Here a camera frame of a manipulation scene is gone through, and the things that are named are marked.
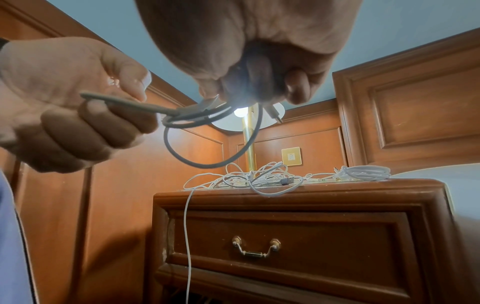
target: hand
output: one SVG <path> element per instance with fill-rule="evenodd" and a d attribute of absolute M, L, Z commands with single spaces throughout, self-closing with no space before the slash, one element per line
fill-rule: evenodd
<path fill-rule="evenodd" d="M 224 100 L 307 102 L 352 30 L 361 0 L 136 0 L 165 56 Z"/>
<path fill-rule="evenodd" d="M 40 172 L 74 172 L 132 147 L 154 114 L 83 100 L 89 90 L 145 101 L 149 71 L 86 38 L 14 41 L 0 52 L 0 146 Z"/>

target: wall outlet plate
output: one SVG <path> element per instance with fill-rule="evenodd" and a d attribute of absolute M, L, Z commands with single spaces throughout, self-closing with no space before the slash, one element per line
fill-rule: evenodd
<path fill-rule="evenodd" d="M 281 160 L 287 166 L 299 166 L 302 164 L 302 155 L 300 147 L 287 148 L 281 150 Z"/>

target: ceiling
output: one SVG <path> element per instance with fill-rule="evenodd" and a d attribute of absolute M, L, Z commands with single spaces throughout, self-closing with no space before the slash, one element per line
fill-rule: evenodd
<path fill-rule="evenodd" d="M 158 51 L 134 0 L 48 1 L 193 100 L 201 99 L 196 82 Z M 331 71 L 478 28 L 479 12 L 479 0 L 364 0 L 350 39 Z M 310 102 L 334 97 L 330 76 Z"/>

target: lamp shade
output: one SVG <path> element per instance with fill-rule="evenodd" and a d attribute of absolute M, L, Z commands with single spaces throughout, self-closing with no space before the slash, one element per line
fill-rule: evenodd
<path fill-rule="evenodd" d="M 258 105 L 255 105 L 255 110 L 254 110 L 254 121 L 253 125 L 257 123 L 257 117 L 259 115 L 258 112 Z M 282 118 L 285 115 L 285 108 L 283 107 L 282 104 L 274 104 L 273 107 L 278 111 L 279 117 Z M 248 111 L 245 109 L 237 109 L 235 113 L 232 113 L 228 115 L 225 118 L 219 119 L 215 122 L 212 122 L 214 126 L 217 128 L 220 128 L 222 130 L 227 130 L 227 131 L 238 131 L 241 132 L 243 127 L 242 127 L 242 117 L 246 115 Z M 274 125 L 277 123 L 277 121 L 273 118 L 271 118 L 265 111 L 263 112 L 263 119 L 261 120 L 261 125 L 260 128 L 266 128 L 271 125 Z"/>

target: drawer handle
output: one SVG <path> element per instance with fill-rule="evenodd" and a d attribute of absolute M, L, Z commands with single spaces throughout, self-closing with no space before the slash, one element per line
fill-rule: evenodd
<path fill-rule="evenodd" d="M 251 252 L 251 251 L 245 251 L 242 249 L 242 239 L 239 236 L 235 236 L 231 240 L 233 246 L 235 248 L 238 248 L 240 250 L 240 253 L 244 256 L 250 256 L 250 257 L 268 257 L 272 251 L 279 251 L 280 250 L 280 241 L 277 240 L 276 238 L 272 239 L 270 241 L 270 248 L 268 249 L 267 253 L 261 253 L 261 252 Z"/>

